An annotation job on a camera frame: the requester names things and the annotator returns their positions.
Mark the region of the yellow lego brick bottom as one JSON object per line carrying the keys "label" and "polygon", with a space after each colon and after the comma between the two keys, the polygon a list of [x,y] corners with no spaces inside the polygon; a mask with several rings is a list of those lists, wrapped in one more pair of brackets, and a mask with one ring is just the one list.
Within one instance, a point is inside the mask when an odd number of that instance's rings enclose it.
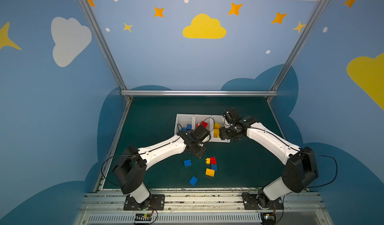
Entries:
{"label": "yellow lego brick bottom", "polygon": [[214,177],[215,176],[215,170],[212,170],[212,169],[206,169],[206,172],[205,172],[205,175],[206,176],[209,176],[209,177]]}

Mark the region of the blue lego brick bottom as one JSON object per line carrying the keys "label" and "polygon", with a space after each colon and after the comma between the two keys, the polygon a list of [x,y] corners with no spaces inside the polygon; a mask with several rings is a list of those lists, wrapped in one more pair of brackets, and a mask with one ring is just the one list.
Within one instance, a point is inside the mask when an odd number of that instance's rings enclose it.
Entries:
{"label": "blue lego brick bottom", "polygon": [[198,181],[198,178],[195,177],[195,176],[193,176],[193,177],[190,179],[189,184],[192,185],[192,186],[195,186],[196,183],[197,183],[197,181]]}

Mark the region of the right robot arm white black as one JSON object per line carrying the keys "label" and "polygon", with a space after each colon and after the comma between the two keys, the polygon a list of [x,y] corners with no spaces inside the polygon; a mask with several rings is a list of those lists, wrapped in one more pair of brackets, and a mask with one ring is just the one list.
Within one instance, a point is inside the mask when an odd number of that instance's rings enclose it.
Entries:
{"label": "right robot arm white black", "polygon": [[259,191],[258,200],[262,207],[289,193],[301,192],[319,177],[315,153],[311,148],[300,148],[289,143],[250,116],[220,128],[219,136],[222,140],[248,137],[271,152],[285,166],[279,178]]}

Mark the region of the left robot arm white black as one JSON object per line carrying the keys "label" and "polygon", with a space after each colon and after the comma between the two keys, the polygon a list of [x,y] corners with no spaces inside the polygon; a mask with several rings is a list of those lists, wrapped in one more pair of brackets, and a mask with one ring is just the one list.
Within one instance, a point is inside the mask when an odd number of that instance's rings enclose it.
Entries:
{"label": "left robot arm white black", "polygon": [[206,151],[204,142],[210,138],[208,132],[181,131],[152,146],[128,147],[113,168],[122,193],[132,197],[136,203],[146,206],[152,196],[144,184],[146,171],[155,164],[185,151],[201,158]]}

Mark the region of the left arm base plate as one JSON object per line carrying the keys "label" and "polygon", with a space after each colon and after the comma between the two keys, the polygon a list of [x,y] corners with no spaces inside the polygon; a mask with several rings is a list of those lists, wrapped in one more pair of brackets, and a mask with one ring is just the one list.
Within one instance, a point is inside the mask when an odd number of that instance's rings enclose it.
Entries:
{"label": "left arm base plate", "polygon": [[165,195],[150,195],[142,203],[138,203],[132,196],[127,196],[124,204],[124,211],[162,211],[165,205]]}

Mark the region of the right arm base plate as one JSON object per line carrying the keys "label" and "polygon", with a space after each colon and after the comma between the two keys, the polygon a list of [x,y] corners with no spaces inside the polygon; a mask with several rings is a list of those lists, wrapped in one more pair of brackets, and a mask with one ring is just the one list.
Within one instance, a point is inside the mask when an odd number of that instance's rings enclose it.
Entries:
{"label": "right arm base plate", "polygon": [[283,199],[269,200],[264,195],[242,193],[245,210],[283,210]]}

